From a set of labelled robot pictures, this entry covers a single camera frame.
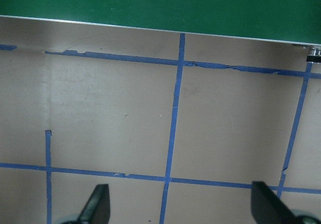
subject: tile floor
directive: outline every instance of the tile floor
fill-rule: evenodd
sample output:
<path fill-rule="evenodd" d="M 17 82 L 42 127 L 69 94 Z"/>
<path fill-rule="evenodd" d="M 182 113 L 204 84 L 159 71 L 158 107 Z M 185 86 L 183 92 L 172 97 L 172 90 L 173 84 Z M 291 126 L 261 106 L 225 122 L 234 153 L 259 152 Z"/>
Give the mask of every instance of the tile floor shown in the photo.
<path fill-rule="evenodd" d="M 81 211 L 96 184 L 109 183 L 110 224 L 254 223 L 251 181 L 278 188 L 307 47 L 9 18 L 0 28 L 0 44 L 17 46 L 0 51 L 2 221 L 59 224 Z M 119 56 L 45 53 L 65 50 Z M 310 78 L 301 92 L 281 188 L 290 208 L 319 218 L 320 89 L 321 79 Z"/>

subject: beige floor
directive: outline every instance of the beige floor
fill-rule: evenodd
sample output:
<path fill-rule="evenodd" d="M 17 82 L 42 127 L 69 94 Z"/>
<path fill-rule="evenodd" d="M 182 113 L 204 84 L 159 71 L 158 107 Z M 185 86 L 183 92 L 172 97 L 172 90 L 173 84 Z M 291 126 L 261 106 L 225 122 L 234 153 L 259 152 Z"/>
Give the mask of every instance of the beige floor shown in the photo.
<path fill-rule="evenodd" d="M 178 33 L 0 18 L 0 163 L 165 176 L 177 67 L 60 56 L 178 59 Z M 308 48 L 186 34 L 185 60 L 305 70 Z M 320 72 L 314 66 L 313 72 Z M 184 67 L 171 177 L 277 186 L 302 77 Z M 321 189 L 320 79 L 310 79 L 286 187 Z M 158 223 L 161 181 L 52 173 L 52 220 L 109 183 L 110 224 Z M 321 195 L 283 192 L 321 218 Z M 46 223 L 46 173 L 0 168 L 0 219 Z M 254 223 L 250 189 L 171 183 L 166 224 Z"/>

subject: green panel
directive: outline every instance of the green panel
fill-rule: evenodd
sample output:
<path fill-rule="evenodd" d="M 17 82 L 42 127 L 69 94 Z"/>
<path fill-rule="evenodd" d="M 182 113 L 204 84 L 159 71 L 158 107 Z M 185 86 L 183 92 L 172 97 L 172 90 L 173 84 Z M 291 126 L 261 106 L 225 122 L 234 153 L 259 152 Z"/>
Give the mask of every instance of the green panel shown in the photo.
<path fill-rule="evenodd" d="M 320 0 L 0 0 L 0 15 L 321 44 Z"/>

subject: black clamp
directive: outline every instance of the black clamp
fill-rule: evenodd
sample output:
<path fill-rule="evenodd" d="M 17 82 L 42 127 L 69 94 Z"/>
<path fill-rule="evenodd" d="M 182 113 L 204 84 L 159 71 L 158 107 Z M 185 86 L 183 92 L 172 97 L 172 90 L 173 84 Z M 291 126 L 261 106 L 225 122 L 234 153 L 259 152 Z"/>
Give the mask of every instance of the black clamp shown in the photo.
<path fill-rule="evenodd" d="M 307 62 L 321 63 L 321 47 L 312 47 L 309 55 L 306 57 Z"/>

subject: blue tape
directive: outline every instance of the blue tape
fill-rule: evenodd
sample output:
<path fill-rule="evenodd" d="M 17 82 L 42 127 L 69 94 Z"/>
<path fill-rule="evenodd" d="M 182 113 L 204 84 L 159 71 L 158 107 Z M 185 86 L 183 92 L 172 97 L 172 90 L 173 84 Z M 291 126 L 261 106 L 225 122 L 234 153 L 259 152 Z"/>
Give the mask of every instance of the blue tape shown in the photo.
<path fill-rule="evenodd" d="M 287 146 L 285 159 L 284 159 L 284 163 L 283 163 L 283 169 L 282 169 L 281 178 L 280 178 L 280 183 L 279 183 L 278 190 L 277 190 L 277 196 L 279 198 L 281 198 L 282 189 L 283 189 L 285 178 L 286 178 L 285 171 L 288 169 L 288 166 L 289 166 L 289 163 L 290 163 L 290 158 L 291 158 L 291 154 L 292 154 L 292 150 L 293 150 L 295 136 L 296 136 L 297 128 L 298 128 L 300 117 L 301 117 L 301 113 L 302 113 L 302 108 L 303 108 L 304 98 L 305 98 L 305 94 L 306 94 L 307 84 L 308 84 L 308 81 L 309 81 L 309 78 L 310 78 L 311 68 L 312 68 L 312 64 L 308 62 L 306 64 L 305 75 L 304 75 L 304 78 L 303 78 L 303 84 L 302 84 L 302 87 L 301 87 L 299 101 L 297 103 L 297 108 L 296 108 L 295 117 L 294 117 L 294 121 L 293 121 L 293 125 L 292 125 L 290 140 L 289 140 L 289 144 Z"/>
<path fill-rule="evenodd" d="M 89 58 L 99 58 L 99 59 L 128 61 L 128 62 L 144 62 L 144 63 L 165 64 L 165 65 L 174 65 L 174 66 L 176 66 L 178 63 L 177 60 L 171 60 L 171 59 L 115 55 L 115 54 L 99 53 L 99 52 L 78 53 L 77 51 L 74 51 L 74 50 L 66 50 L 64 52 L 47 52 L 47 51 L 45 51 L 45 53 L 46 54 L 53 54 L 53 55 L 89 57 Z"/>
<path fill-rule="evenodd" d="M 321 74 L 320 73 L 311 73 L 310 78 L 321 79 Z"/>
<path fill-rule="evenodd" d="M 213 185 L 213 186 L 235 187 L 235 188 L 245 188 L 245 189 L 251 189 L 252 188 L 251 184 L 221 182 L 221 181 L 210 181 L 210 180 L 194 180 L 194 179 L 172 178 L 172 182 L 185 183 L 185 184 L 195 184 L 195 185 Z"/>
<path fill-rule="evenodd" d="M 283 187 L 282 191 L 295 192 L 295 193 L 307 193 L 307 194 L 321 194 L 321 190 L 305 189 L 305 188 L 293 188 L 293 187 Z"/>
<path fill-rule="evenodd" d="M 0 50 L 12 51 L 12 50 L 14 50 L 16 48 L 17 48 L 17 46 L 14 46 L 14 45 L 2 45 L 2 44 L 0 44 Z"/>
<path fill-rule="evenodd" d="M 46 171 L 44 166 L 38 165 L 22 165 L 22 164 L 10 164 L 10 163 L 0 163 L 0 168 L 10 168 L 10 169 L 23 169 L 23 170 L 41 170 Z"/>
<path fill-rule="evenodd" d="M 68 168 L 51 168 L 52 172 L 80 174 L 80 175 L 96 175 L 96 176 L 107 176 L 116 178 L 126 179 L 137 179 L 137 180 L 153 180 L 153 181 L 164 181 L 165 177 L 151 176 L 151 175 L 126 175 L 124 173 L 106 172 L 106 171 L 95 171 L 95 170 L 80 170 L 80 169 L 68 169 Z"/>
<path fill-rule="evenodd" d="M 224 65 L 220 63 L 209 63 L 209 62 L 184 61 L 184 65 L 188 67 L 204 67 L 204 68 L 212 68 L 212 69 L 234 69 L 242 72 L 255 72 L 255 73 L 266 73 L 266 74 L 297 76 L 297 77 L 304 77 L 305 75 L 305 72 L 302 72 L 302 71 L 284 70 L 284 69 L 276 69 L 276 68 L 264 68 L 264 67 L 231 66 L 231 65 Z"/>
<path fill-rule="evenodd" d="M 0 168 L 26 169 L 26 170 L 38 170 L 38 171 L 46 171 L 47 170 L 47 168 L 44 166 L 21 165 L 21 164 L 10 164 L 10 163 L 0 163 Z M 123 173 L 91 171 L 91 170 L 78 170 L 78 169 L 67 169 L 67 168 L 51 168 L 51 172 L 71 173 L 71 174 L 81 174 L 81 175 L 110 176 L 110 177 L 139 179 L 139 180 L 165 181 L 165 177 L 161 177 L 161 176 L 132 175 L 132 174 L 125 175 Z M 233 182 L 220 182 L 220 181 L 210 181 L 210 180 L 171 178 L 170 182 L 184 183 L 184 184 L 195 184 L 195 185 L 235 187 L 235 188 L 245 188 L 245 189 L 251 188 L 250 184 L 233 183 Z M 278 186 L 269 186 L 269 187 L 272 190 L 278 189 Z M 283 187 L 282 191 L 296 192 L 296 193 L 321 194 L 321 189 Z"/>
<path fill-rule="evenodd" d="M 162 205 L 160 208 L 159 224 L 164 224 L 164 221 L 165 221 L 168 188 L 169 188 L 170 181 L 171 181 L 171 169 L 172 169 L 172 161 L 173 161 L 173 153 L 174 153 L 176 124 L 177 124 L 179 99 L 180 99 L 180 91 L 181 91 L 181 83 L 182 83 L 182 75 L 183 75 L 184 53 L 185 53 L 185 34 L 181 33 L 180 46 L 179 46 L 179 61 L 178 61 L 178 65 L 177 65 L 176 83 L 175 83 L 175 89 L 174 89 L 174 100 L 173 100 L 169 150 L 168 150 L 168 154 L 167 154 L 166 171 L 165 171 L 165 184 L 164 184 L 164 190 L 163 190 L 163 196 L 162 196 Z"/>
<path fill-rule="evenodd" d="M 47 174 L 47 224 L 52 221 L 52 187 L 51 187 L 51 131 L 45 131 L 46 136 L 46 174 Z"/>

